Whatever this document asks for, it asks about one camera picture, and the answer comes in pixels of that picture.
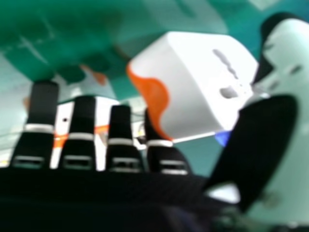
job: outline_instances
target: robotic hand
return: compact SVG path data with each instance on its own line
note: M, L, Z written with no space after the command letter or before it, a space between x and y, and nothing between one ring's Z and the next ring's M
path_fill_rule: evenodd
M240 111L207 194L226 184L239 207L269 225L309 225L309 24L281 13L262 25L254 95Z

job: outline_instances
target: orange stripe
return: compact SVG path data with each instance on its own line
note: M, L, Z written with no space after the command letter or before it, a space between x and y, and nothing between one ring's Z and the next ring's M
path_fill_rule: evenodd
M165 85L154 77L137 76L133 73L130 64L128 64L126 72L147 102L149 117L154 129L163 138L172 140L160 127L160 118L169 105L169 92Z
M109 127L108 125L95 127L95 134L107 132L108 127ZM64 143L67 139L68 139L68 134L64 134L64 135L57 135L56 134L55 139L54 139L54 148L63 147L63 145L64 145Z

